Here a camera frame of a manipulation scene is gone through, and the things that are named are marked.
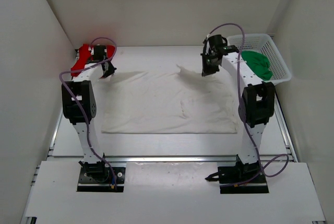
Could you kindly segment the red t shirt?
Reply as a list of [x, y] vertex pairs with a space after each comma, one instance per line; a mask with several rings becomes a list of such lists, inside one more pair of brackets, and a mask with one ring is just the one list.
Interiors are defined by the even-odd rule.
[[[73, 71], [75, 70], [81, 70], [85, 68], [86, 64], [89, 64], [89, 57], [91, 57], [92, 53], [93, 53], [93, 46], [89, 46], [88, 44], [83, 44], [78, 52], [79, 52], [79, 59], [76, 61], [76, 63], [74, 64], [74, 66], [71, 68], [71, 76], [72, 77], [77, 77], [80, 72], [75, 72], [73, 73]], [[104, 45], [107, 47], [107, 57], [108, 59], [110, 59], [113, 54], [115, 53], [115, 47], [112, 45]]]

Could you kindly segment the white t shirt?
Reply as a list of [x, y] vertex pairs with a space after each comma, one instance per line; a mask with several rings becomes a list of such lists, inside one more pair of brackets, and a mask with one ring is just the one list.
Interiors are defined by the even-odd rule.
[[106, 134], [235, 134], [229, 85], [179, 67], [174, 73], [125, 72], [106, 86]]

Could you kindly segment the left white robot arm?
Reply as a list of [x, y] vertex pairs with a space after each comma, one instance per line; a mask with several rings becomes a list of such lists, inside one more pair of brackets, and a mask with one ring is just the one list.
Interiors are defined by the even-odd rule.
[[93, 93], [93, 84], [102, 78], [113, 75], [116, 68], [111, 63], [117, 47], [113, 45], [83, 44], [79, 57], [69, 71], [59, 75], [62, 83], [63, 115], [74, 127], [83, 150], [84, 168], [92, 168], [91, 176], [97, 182], [109, 178], [111, 165], [106, 161], [97, 138], [94, 118], [97, 103]]

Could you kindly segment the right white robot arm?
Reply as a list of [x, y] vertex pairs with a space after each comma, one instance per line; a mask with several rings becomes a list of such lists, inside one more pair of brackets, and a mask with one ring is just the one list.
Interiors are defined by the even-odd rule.
[[237, 155], [241, 165], [234, 169], [234, 175], [240, 182], [246, 182], [254, 174], [251, 166], [259, 164], [258, 148], [274, 113], [275, 86], [258, 77], [242, 59], [240, 50], [228, 45], [227, 39], [219, 34], [206, 36], [201, 58], [203, 77], [215, 74], [222, 67], [236, 80], [238, 114], [244, 123], [244, 133]]

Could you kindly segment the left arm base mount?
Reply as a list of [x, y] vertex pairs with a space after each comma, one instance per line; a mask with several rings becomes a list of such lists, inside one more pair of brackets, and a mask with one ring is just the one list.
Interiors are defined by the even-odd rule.
[[84, 166], [80, 169], [77, 183], [77, 192], [104, 192], [104, 193], [122, 193], [124, 191], [126, 168], [113, 167], [116, 179], [110, 167], [101, 166], [92, 167], [93, 170], [86, 170]]

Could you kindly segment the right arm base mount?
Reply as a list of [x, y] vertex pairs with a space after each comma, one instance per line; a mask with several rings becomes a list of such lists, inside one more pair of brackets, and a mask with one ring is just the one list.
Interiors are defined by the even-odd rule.
[[220, 194], [267, 194], [269, 188], [259, 162], [234, 166], [219, 166], [217, 172], [205, 178], [208, 182], [219, 182]]

